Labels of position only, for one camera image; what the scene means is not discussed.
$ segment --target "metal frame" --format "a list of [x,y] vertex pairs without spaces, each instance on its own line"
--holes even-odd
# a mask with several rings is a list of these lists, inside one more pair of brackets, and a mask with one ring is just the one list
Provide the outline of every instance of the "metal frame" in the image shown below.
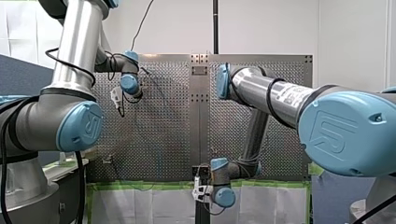
[[[178,140],[166,139],[168,141],[168,145],[172,146],[182,146],[183,148],[175,148],[174,150],[178,150],[182,153],[183,157],[186,156],[185,160],[182,160],[181,157],[173,160],[170,158],[170,155],[176,155],[175,151],[172,148],[162,148],[161,153],[163,153],[163,160],[161,164],[156,164],[155,161],[150,161],[150,158],[153,158],[151,155],[153,153],[152,149],[148,150],[146,148],[133,148],[134,144],[131,144],[137,138],[141,138],[139,136],[135,136],[135,131],[129,132],[129,130],[135,129],[135,120],[141,119],[142,125],[145,125],[147,118],[140,118],[141,114],[139,111],[144,110],[146,106],[154,106],[154,109],[151,110],[153,113],[161,113],[161,111],[156,111],[159,109],[158,105],[155,104],[163,104],[160,99],[158,100],[150,100],[151,90],[143,89],[144,98],[141,103],[138,105],[127,105],[126,106],[126,118],[122,119],[118,115],[114,105],[110,101],[110,91],[114,87],[119,85],[119,76],[116,76],[113,82],[108,83],[106,80],[106,74],[98,74],[98,81],[96,86],[93,88],[95,96],[98,98],[98,103],[103,107],[105,111],[105,128],[103,137],[99,142],[98,152],[97,152],[97,160],[90,162],[88,166],[88,178],[90,182],[101,182],[101,181],[114,181],[117,179],[117,175],[114,172],[114,169],[110,164],[105,164],[106,158],[111,155],[114,157],[114,162],[120,163],[121,168],[120,172],[126,174],[123,179],[128,180],[148,180],[148,181],[180,181],[180,180],[192,180],[191,178],[191,167],[193,165],[199,165],[201,163],[209,162],[209,160],[214,156],[212,150],[210,149],[210,141],[213,136],[211,136],[210,132],[210,119],[213,117],[211,114],[212,106],[220,106],[219,109],[224,109],[224,113],[236,113],[235,115],[238,118],[249,119],[249,111],[247,108],[244,108],[246,113],[238,114],[237,110],[227,110],[227,106],[230,104],[235,104],[234,102],[221,102],[220,104],[213,105],[213,102],[217,99],[215,95],[213,95],[213,76],[216,72],[212,67],[218,63],[236,63],[236,64],[266,64],[266,63],[278,63],[282,68],[285,67],[293,67],[299,66],[299,68],[303,68],[304,71],[299,74],[294,74],[291,76],[304,76],[302,79],[304,80],[304,84],[306,86],[312,85],[312,63],[310,62],[312,59],[309,55],[206,55],[206,54],[147,54],[140,55],[139,61],[141,66],[148,66],[151,64],[152,68],[155,68],[155,71],[166,70],[166,72],[159,74],[160,78],[169,78],[169,80],[173,80],[171,83],[164,83],[163,85],[168,86],[167,90],[177,91],[180,83],[178,82],[178,78],[183,77],[188,79],[187,83],[183,83],[180,85],[184,85],[185,88],[187,85],[187,90],[182,89],[181,91],[174,92],[166,92],[167,96],[170,97],[171,101],[174,102],[175,109],[177,111],[184,111],[182,108],[178,106],[185,105],[188,112],[188,119],[179,120],[175,119],[176,123],[184,122],[186,127],[188,128],[187,133],[182,133],[183,138],[187,137],[188,144],[174,144]],[[183,66],[183,74],[178,74],[177,69],[173,66],[180,67]],[[147,82],[147,76],[141,70],[139,72],[139,77],[143,78],[143,85]],[[240,130],[229,130],[230,132],[225,132],[223,134],[224,139],[233,138],[232,133],[240,132],[241,135],[245,136],[245,132],[247,130],[244,127],[238,127]],[[141,134],[143,134],[151,143],[159,143],[158,141],[162,141],[160,136],[153,136],[149,134],[150,128],[145,128]],[[169,136],[177,136],[179,133],[172,133],[174,129],[171,127],[168,130]],[[307,174],[307,164],[309,163],[309,159],[303,155],[304,151],[301,150],[302,160],[296,161],[298,164],[301,164],[301,173],[293,176],[284,176],[284,175],[266,175],[261,178],[266,179],[274,179],[274,180],[308,180]],[[155,176],[152,174],[155,167],[160,167],[167,175],[163,176]]]

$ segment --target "blue cap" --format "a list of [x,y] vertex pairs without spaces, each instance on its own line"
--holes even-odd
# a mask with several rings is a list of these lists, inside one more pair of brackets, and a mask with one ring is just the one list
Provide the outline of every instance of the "blue cap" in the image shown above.
[[223,208],[229,208],[235,204],[235,193],[230,188],[221,188],[215,196],[215,203]]
[[122,90],[130,95],[135,95],[139,92],[139,82],[132,74],[122,75],[120,85]]
[[136,62],[139,62],[139,55],[134,51],[125,50],[124,55]]
[[298,125],[307,155],[346,176],[396,172],[396,105],[380,96],[338,91],[306,107]]
[[115,8],[120,4],[120,0],[108,0],[109,7]]
[[210,167],[212,171],[218,170],[219,168],[228,164],[227,158],[217,158],[210,161]]
[[56,145],[60,151],[82,151],[92,147],[102,131],[103,112],[93,101],[75,105],[64,117],[57,135]]
[[230,91],[230,65],[228,64],[228,68],[226,64],[222,64],[219,67],[218,78],[217,78],[217,94],[220,100],[228,99],[228,94]]

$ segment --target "black wire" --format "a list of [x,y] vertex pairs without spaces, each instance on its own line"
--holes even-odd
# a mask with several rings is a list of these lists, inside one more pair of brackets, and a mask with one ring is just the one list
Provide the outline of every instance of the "black wire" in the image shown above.
[[222,208],[222,210],[219,211],[218,213],[212,213],[212,212],[210,212],[210,210],[206,207],[206,203],[205,203],[206,190],[207,190],[207,187],[205,188],[205,191],[204,191],[204,199],[203,199],[203,204],[204,204],[204,208],[205,208],[206,212],[209,213],[210,216],[214,216],[214,217],[215,217],[215,216],[221,215],[221,214],[225,211],[225,208]]
[[[225,64],[225,70],[226,70],[226,73],[228,74],[228,76],[231,76],[231,75],[230,75],[230,68],[229,68],[229,66],[230,66],[230,64],[229,64],[229,63],[226,63],[226,64]],[[238,91],[236,90],[235,84],[233,84],[233,76],[231,76],[230,83],[231,83],[231,86],[233,87],[233,92],[235,93],[236,98],[238,98],[238,100],[239,100],[243,105],[247,106],[247,108],[250,109],[251,107],[253,107],[252,105],[247,104],[246,101],[242,98],[242,96],[239,95]]]
[[362,224],[365,220],[367,220],[368,218],[372,217],[373,215],[377,214],[382,209],[388,207],[389,205],[391,205],[392,203],[395,203],[395,202],[396,202],[396,195],[393,195],[392,197],[390,197],[386,201],[382,202],[377,207],[373,208],[368,213],[364,214],[364,216],[360,217],[353,224]]
[[137,38],[137,36],[138,36],[139,33],[140,33],[140,29],[142,29],[143,22],[145,21],[147,15],[148,15],[148,13],[149,13],[149,9],[150,9],[150,7],[151,7],[151,4],[152,4],[153,2],[154,2],[154,0],[151,0],[151,2],[149,2],[149,4],[148,4],[148,8],[146,9],[145,16],[143,17],[142,21],[140,22],[139,29],[137,30],[137,33],[136,33],[136,35],[134,36],[134,41],[132,42],[131,50],[134,50],[134,42],[136,41],[136,38]]
[[86,69],[84,69],[84,68],[80,68],[80,67],[78,67],[78,66],[76,66],[76,65],[74,65],[74,64],[72,64],[72,63],[68,63],[68,62],[65,62],[65,61],[63,61],[63,60],[60,60],[60,59],[58,59],[57,57],[51,55],[52,52],[55,52],[55,51],[57,51],[57,50],[59,50],[59,48],[56,48],[56,49],[49,49],[49,50],[46,51],[46,55],[47,55],[48,57],[50,57],[51,59],[55,60],[55,61],[58,62],[58,63],[62,63],[62,64],[64,64],[64,65],[66,65],[66,66],[69,66],[69,67],[71,67],[71,68],[77,69],[77,70],[79,70],[79,71],[81,71],[81,72],[87,74],[88,76],[90,76],[90,77],[92,78],[92,86],[95,85],[95,83],[96,83],[96,77],[93,75],[92,72],[90,72],[90,71],[88,71],[88,70],[86,70]]
[[82,224],[82,219],[84,218],[85,209],[85,174],[84,174],[84,164],[82,163],[81,153],[79,151],[76,153],[76,159],[78,164],[78,177],[79,177],[79,203],[78,203],[78,215],[77,224]]
[[279,82],[279,81],[285,81],[285,79],[281,77],[274,78],[274,80],[268,85],[267,93],[266,93],[266,98],[267,98],[267,106],[269,111],[271,112],[272,117],[277,120],[277,122],[285,125],[288,128],[292,128],[285,120],[283,120],[274,110],[271,102],[271,91],[274,85]]

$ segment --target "perforated metal panel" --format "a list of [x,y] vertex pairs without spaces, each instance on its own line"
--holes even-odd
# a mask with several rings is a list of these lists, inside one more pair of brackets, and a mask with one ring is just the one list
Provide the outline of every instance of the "perforated metal panel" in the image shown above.
[[[220,64],[228,62],[246,66],[262,66],[271,69],[277,77],[283,77],[288,82],[311,86],[311,60],[310,56],[211,56],[209,58],[211,62],[209,158],[238,159],[246,143],[251,114],[246,106],[217,98],[216,74]],[[308,162],[299,143],[297,132],[270,119],[267,136],[262,141],[263,168],[260,178],[304,180],[308,178]]]
[[[97,159],[88,169],[91,182],[191,178],[188,57],[141,57],[139,65],[151,75],[140,70],[144,96],[135,105],[124,102],[125,118],[110,100],[120,75],[112,82],[107,74],[97,75],[94,93],[105,116]],[[110,155],[114,162],[107,163]]]
[[[107,74],[97,74],[94,93],[105,121],[97,158],[87,171],[90,182],[191,180],[191,166],[197,162],[218,156],[237,159],[245,144],[250,110],[218,100],[215,88],[220,63],[265,66],[287,81],[311,85],[312,59],[305,56],[210,55],[208,63],[201,64],[208,67],[206,76],[191,74],[191,67],[197,65],[191,57],[196,55],[141,56],[140,66],[151,75],[140,71],[144,97],[136,105],[125,102],[123,119],[110,100],[120,75],[109,82]],[[295,131],[275,121],[269,129],[261,178],[304,179],[308,160]],[[107,163],[110,155],[112,164]]]

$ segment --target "metal stand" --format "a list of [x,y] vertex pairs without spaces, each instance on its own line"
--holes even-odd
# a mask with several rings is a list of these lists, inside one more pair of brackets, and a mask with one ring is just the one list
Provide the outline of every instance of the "metal stand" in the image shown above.
[[[209,166],[192,166],[192,177],[195,177],[199,169],[202,185],[207,185],[210,178]],[[210,224],[210,205],[209,203],[195,203],[195,224]]]

